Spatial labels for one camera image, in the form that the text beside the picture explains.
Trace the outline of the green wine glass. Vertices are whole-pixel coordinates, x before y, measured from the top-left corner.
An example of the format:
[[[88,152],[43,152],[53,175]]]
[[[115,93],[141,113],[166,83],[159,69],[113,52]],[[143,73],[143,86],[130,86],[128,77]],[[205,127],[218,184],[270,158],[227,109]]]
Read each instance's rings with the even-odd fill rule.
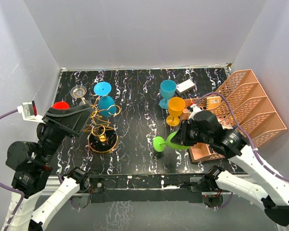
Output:
[[[187,150],[189,146],[183,146],[179,144],[175,144],[171,142],[171,139],[175,136],[177,132],[171,133],[166,140],[164,140],[161,136],[157,136],[153,139],[153,147],[157,152],[163,152],[166,147],[170,147],[175,150]]]

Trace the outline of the yellow wine glass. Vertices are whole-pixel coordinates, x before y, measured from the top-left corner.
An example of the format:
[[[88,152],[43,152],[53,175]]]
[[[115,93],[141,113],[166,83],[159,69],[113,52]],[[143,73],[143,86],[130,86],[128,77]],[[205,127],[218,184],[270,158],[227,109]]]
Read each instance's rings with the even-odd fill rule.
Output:
[[[173,97],[168,103],[169,115],[166,118],[166,123],[169,126],[175,127],[180,123],[180,115],[185,108],[185,101],[180,97]]]

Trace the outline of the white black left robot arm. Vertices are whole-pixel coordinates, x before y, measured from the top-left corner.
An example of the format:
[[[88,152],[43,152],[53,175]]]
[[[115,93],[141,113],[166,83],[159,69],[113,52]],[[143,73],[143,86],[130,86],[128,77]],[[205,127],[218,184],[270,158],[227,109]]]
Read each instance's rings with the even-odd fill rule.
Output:
[[[74,194],[88,190],[88,173],[75,167],[63,176],[58,189],[35,208],[52,172],[49,166],[52,157],[65,137],[81,134],[92,111],[87,104],[69,109],[51,107],[37,127],[38,142],[16,141],[10,145],[6,166],[15,174],[3,231],[44,231]]]

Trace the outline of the teal wine glass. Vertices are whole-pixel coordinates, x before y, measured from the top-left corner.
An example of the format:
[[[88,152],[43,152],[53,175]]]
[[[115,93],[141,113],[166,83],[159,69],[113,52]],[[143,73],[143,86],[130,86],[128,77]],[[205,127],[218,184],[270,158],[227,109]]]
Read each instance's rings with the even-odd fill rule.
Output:
[[[172,80],[164,80],[160,84],[160,95],[162,99],[159,102],[159,106],[162,109],[168,108],[169,99],[171,99],[176,91],[177,85]]]

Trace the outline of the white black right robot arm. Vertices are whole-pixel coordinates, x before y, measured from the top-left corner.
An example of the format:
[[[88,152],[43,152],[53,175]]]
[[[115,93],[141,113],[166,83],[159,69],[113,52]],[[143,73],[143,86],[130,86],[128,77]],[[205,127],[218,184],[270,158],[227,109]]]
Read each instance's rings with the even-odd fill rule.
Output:
[[[226,190],[257,205],[276,224],[289,225],[289,182],[256,156],[242,134],[223,128],[210,111],[200,111],[181,122],[172,143],[193,146],[209,145],[215,152],[244,169],[256,182],[238,178],[221,167],[214,166],[205,174],[205,185],[211,191]]]

